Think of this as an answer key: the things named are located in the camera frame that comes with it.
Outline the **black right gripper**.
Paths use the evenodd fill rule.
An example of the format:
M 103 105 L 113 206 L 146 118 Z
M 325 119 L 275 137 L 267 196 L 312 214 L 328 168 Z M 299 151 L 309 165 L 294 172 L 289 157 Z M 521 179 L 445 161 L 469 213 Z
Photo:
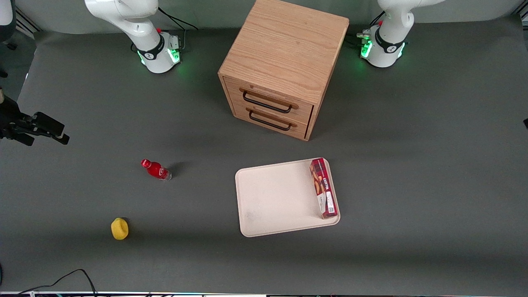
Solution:
M 64 124 L 47 116 L 45 113 L 36 112 L 30 116 L 20 111 L 17 102 L 7 96 L 1 96 L 0 103 L 0 138 L 15 140 L 26 146 L 32 146 L 35 126 L 52 135 L 55 141 L 67 145 L 70 137 L 64 134 Z

